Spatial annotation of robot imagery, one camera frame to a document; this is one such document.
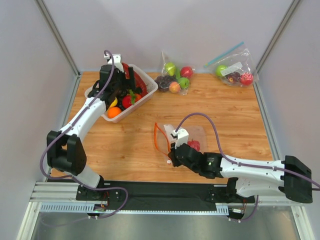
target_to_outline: yellow fruit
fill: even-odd
[[[109,108],[113,108],[113,107],[115,107],[117,104],[118,104],[118,99],[115,98],[114,101],[111,103],[111,105],[110,105]]]
[[[176,94],[176,93],[180,92],[181,87],[180,87],[179,83],[177,83],[176,81],[173,81],[169,86],[169,90],[173,94]]]
[[[121,113],[121,109],[117,106],[114,107],[110,107],[108,109],[108,111],[106,112],[106,115],[108,118],[113,119],[114,117],[116,117],[117,115],[119,115]]]

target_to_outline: white wall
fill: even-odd
[[[279,148],[312,170],[320,183],[320,1],[304,0],[259,77]],[[307,212],[320,239],[320,192]]]
[[[292,0],[45,0],[82,71],[99,70],[103,50],[146,71],[161,50],[203,65],[244,41],[257,64]]]
[[[34,0],[0,1],[0,232],[18,234],[46,135],[62,124],[71,68]]]

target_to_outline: clear plastic bag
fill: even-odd
[[[158,90],[186,95],[195,69],[188,64],[170,59],[164,52],[162,52],[162,59],[163,68],[161,75],[154,79],[158,84]]]
[[[209,69],[229,86],[247,87],[259,80],[251,54],[244,42],[217,56],[204,65],[204,68]]]
[[[186,126],[183,127],[188,133],[188,145],[195,150],[205,153],[208,151],[207,136],[205,129],[202,126]],[[154,145],[155,148],[163,154],[165,161],[171,164],[168,157],[170,146],[176,140],[171,136],[172,131],[176,129],[171,124],[154,123]]]

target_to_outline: basket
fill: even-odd
[[[119,115],[115,116],[114,118],[108,118],[107,112],[105,112],[104,114],[101,115],[101,117],[103,117],[105,120],[107,120],[108,122],[113,122],[114,124],[118,123],[120,120],[124,119],[126,116],[128,116],[130,113],[132,113],[138,107],[140,107],[142,104],[144,104],[145,102],[150,100],[152,98],[152,95],[158,89],[157,83],[148,74],[146,74],[143,70],[141,70],[139,67],[137,67],[134,64],[129,64],[129,67],[133,67],[133,70],[141,77],[141,79],[145,83],[147,95],[145,95],[143,98],[141,98],[135,104],[128,107],[126,110],[124,110]],[[91,90],[92,90],[92,87],[88,88],[84,92],[85,98],[88,98],[88,94],[90,93]]]

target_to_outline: wooden table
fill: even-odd
[[[149,73],[155,78],[157,73]],[[84,72],[69,116],[85,102],[85,90],[99,72]],[[156,92],[153,98],[119,123],[100,117],[88,132],[83,147],[87,164],[105,180],[175,183],[226,183],[206,179],[184,166],[172,167],[154,146],[154,124],[177,126],[186,113],[202,112],[216,124],[222,149],[231,156],[271,160],[272,155],[253,87],[230,87],[211,74],[195,74],[186,96]],[[207,119],[193,116],[183,126],[205,129],[209,152],[219,152]],[[61,176],[53,170],[53,176]]]

